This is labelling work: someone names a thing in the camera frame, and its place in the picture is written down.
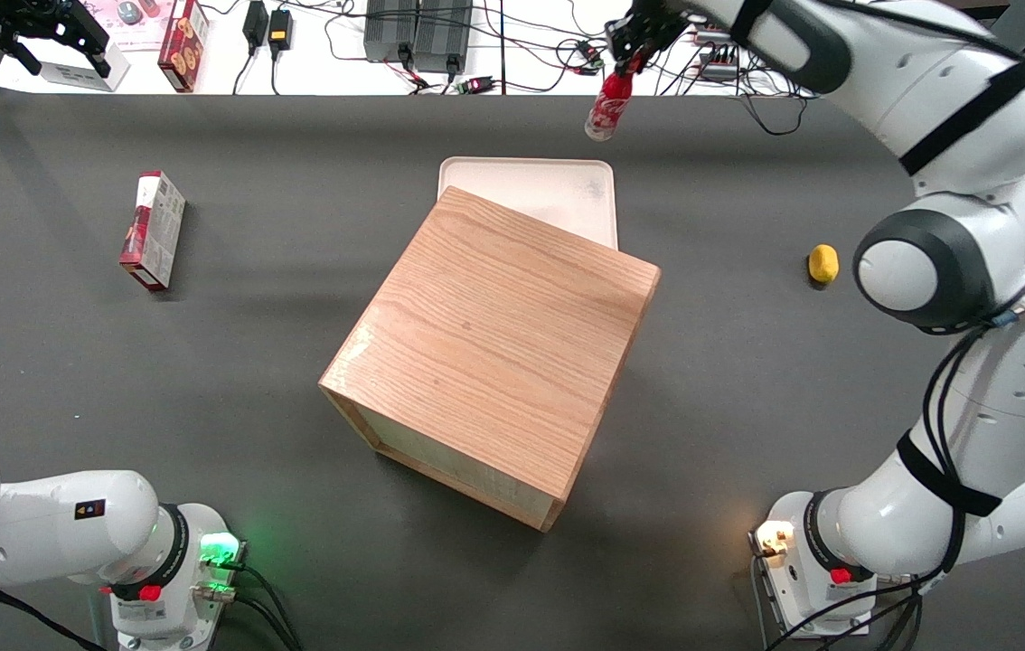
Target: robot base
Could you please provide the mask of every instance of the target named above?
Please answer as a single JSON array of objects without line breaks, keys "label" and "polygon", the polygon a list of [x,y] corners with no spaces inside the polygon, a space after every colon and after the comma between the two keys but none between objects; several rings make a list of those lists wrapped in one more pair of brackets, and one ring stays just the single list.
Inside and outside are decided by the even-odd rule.
[{"label": "robot base", "polygon": [[[203,561],[203,536],[225,534],[223,518],[202,503],[181,503],[188,521],[186,559],[160,601],[121,601],[111,597],[112,621],[119,630],[119,651],[205,651],[215,638],[223,603],[195,597],[195,586],[230,586],[235,572]],[[236,548],[241,560],[243,545]]]},{"label": "robot base", "polygon": [[[834,585],[830,580],[830,573],[818,563],[806,540],[803,518],[807,503],[813,497],[811,492],[791,492],[785,495],[770,508],[766,522],[755,531],[749,532],[749,542],[753,544],[754,554],[762,557],[762,585],[768,594],[782,633],[790,630],[818,610],[833,606],[856,594],[875,589],[877,582],[876,578],[871,578]],[[791,638],[828,638],[846,633],[849,627],[868,617],[873,605],[873,597],[847,603],[842,609],[807,623]],[[869,633],[870,626],[865,625],[852,635]]]}]

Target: gray table surface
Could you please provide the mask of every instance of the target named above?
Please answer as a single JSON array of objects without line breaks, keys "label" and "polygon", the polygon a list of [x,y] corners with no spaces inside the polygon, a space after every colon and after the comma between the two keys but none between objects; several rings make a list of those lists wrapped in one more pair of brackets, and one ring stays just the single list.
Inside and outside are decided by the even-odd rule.
[{"label": "gray table surface", "polygon": [[[733,100],[636,99],[604,145],[587,108],[0,90],[4,478],[131,469],[210,503],[310,650],[756,648],[746,529],[875,469],[944,350],[848,274],[815,292],[802,273],[819,242],[846,262],[908,180],[822,103],[770,137]],[[621,248],[664,272],[546,535],[376,456],[316,388],[451,156],[610,162]],[[191,202],[162,295],[117,265],[154,168]],[[110,640],[87,588],[16,594]],[[275,648],[263,630],[233,609],[216,648]],[[0,607],[0,650],[22,648],[72,647]],[[918,648],[1025,648],[1025,551],[958,568]]]}]

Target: power supply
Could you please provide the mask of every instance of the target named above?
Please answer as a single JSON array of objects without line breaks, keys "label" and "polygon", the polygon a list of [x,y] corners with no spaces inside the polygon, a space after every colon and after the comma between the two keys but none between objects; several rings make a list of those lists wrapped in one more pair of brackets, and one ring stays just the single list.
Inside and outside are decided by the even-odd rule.
[{"label": "power supply", "polygon": [[417,0],[368,0],[364,56],[369,62],[408,64],[417,41]]},{"label": "power supply", "polygon": [[420,72],[460,74],[468,52],[471,0],[423,0],[413,55]]}]

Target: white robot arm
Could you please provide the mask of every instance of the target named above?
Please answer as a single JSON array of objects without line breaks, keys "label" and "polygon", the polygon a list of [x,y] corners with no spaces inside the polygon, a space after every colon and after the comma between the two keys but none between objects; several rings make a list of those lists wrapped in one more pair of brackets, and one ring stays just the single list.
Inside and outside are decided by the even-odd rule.
[{"label": "white robot arm", "polygon": [[98,582],[119,644],[132,650],[206,648],[219,613],[210,596],[234,573],[207,561],[236,562],[240,552],[214,510],[161,503],[131,471],[0,483],[0,588]]},{"label": "white robot arm", "polygon": [[933,0],[636,0],[615,54],[664,48],[678,11],[823,94],[914,185],[853,269],[875,308],[953,339],[921,417],[865,481],[787,494],[751,532],[782,640],[865,634],[876,574],[913,576],[913,599],[1025,547],[1025,60]]}]

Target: wood grain surface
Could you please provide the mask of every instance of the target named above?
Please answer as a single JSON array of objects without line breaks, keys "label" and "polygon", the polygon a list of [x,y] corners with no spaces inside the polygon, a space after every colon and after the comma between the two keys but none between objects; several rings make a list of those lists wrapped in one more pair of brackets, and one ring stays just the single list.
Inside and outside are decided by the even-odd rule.
[{"label": "wood grain surface", "polygon": [[[496,491],[491,497],[520,503],[540,526],[570,493],[660,276],[644,260],[451,188],[321,386],[369,444],[389,437],[381,442],[392,450]],[[371,412],[368,432],[348,403]],[[387,420],[402,432],[381,434],[394,430]],[[435,442],[415,444],[414,434]],[[466,469],[444,448],[492,473]]]}]

